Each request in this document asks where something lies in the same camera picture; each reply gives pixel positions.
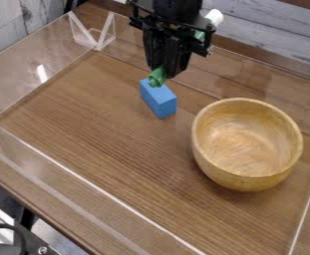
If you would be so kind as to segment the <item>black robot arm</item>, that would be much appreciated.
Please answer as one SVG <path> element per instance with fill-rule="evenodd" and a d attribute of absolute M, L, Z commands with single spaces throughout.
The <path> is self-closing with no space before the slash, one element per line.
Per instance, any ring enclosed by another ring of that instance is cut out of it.
<path fill-rule="evenodd" d="M 172 79 L 188 65 L 190 56 L 206 57 L 215 24 L 202 17 L 202 0 L 128 0 L 129 25 L 143 31 L 147 64 L 154 73 Z"/>

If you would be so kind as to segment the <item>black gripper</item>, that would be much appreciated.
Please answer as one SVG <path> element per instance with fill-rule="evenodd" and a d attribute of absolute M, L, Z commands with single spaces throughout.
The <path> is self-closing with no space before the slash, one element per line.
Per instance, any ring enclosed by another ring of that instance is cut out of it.
<path fill-rule="evenodd" d="M 172 79 L 186 70 L 191 51 L 178 37 L 164 38 L 158 30 L 187 27 L 207 31 L 199 13 L 202 0 L 128 0 L 132 6 L 129 24 L 143 31 L 147 64 L 154 70 L 162 65 L 163 73 Z"/>

